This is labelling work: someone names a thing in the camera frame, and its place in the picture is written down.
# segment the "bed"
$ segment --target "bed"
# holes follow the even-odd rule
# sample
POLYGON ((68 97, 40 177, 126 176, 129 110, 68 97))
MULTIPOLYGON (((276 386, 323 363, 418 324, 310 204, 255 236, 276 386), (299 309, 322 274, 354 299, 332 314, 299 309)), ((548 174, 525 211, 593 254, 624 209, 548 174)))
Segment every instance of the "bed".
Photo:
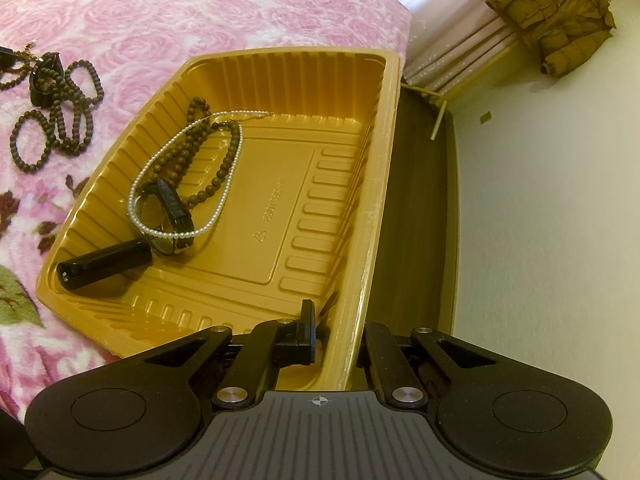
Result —
MULTIPOLYGON (((54 153, 36 174, 13 164, 8 137, 32 108, 29 88, 0 92, 0 406, 22 419, 43 387, 115 359, 34 296, 36 276, 74 197, 118 134, 163 82, 199 54, 287 45, 387 48, 404 56, 410 14, 395 0, 0 0, 0 44, 88 59, 105 100, 79 158, 54 153)), ((25 126, 20 154, 42 152, 25 126)))

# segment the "black watch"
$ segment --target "black watch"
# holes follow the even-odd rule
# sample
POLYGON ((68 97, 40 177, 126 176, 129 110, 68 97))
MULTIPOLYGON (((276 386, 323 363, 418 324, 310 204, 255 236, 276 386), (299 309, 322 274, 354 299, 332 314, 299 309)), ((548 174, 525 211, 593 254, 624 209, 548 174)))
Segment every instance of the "black watch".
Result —
POLYGON ((64 77, 65 69, 62 67, 62 62, 60 61, 60 54, 57 52, 47 52, 37 60, 29 77, 31 104, 38 108, 50 108, 53 105, 53 90, 40 87, 38 79, 40 78, 41 68, 55 70, 60 77, 64 77))
MULTIPOLYGON (((157 231, 189 233, 194 230, 189 209, 163 178, 142 187, 136 198, 136 211, 144 225, 157 231)), ((193 245, 193 237, 161 238, 146 233, 145 237, 156 251, 166 256, 181 253, 193 245)))

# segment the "ribbed black surface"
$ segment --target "ribbed black surface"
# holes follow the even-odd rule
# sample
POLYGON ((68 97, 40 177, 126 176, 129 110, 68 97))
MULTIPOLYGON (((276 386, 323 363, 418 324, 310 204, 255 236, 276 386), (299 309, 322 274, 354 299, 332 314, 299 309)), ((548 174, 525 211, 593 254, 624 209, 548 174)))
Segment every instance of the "ribbed black surface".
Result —
MULTIPOLYGON (((54 473, 42 480, 63 478, 54 473)), ((143 480, 495 480, 452 455, 427 421, 373 392, 269 392, 222 413, 200 441, 143 480)), ((583 473, 575 480, 596 480, 583 473)))

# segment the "white wall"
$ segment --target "white wall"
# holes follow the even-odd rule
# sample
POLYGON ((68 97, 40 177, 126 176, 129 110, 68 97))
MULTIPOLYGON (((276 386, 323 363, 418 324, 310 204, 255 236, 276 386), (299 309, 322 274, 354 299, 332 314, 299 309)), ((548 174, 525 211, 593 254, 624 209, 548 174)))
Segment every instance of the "white wall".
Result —
POLYGON ((540 75, 518 48, 451 105, 454 335, 600 394, 614 433, 599 470, 638 480, 640 0, 611 10, 614 37, 573 73, 540 75))

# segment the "puffer jacket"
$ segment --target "puffer jacket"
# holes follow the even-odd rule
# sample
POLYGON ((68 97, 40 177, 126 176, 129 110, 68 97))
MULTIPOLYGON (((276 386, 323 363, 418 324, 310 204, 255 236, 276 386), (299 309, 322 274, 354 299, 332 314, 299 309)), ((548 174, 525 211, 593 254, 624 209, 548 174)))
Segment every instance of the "puffer jacket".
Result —
POLYGON ((543 73, 561 76, 587 61, 616 27, 609 0, 486 0, 539 56, 543 73))

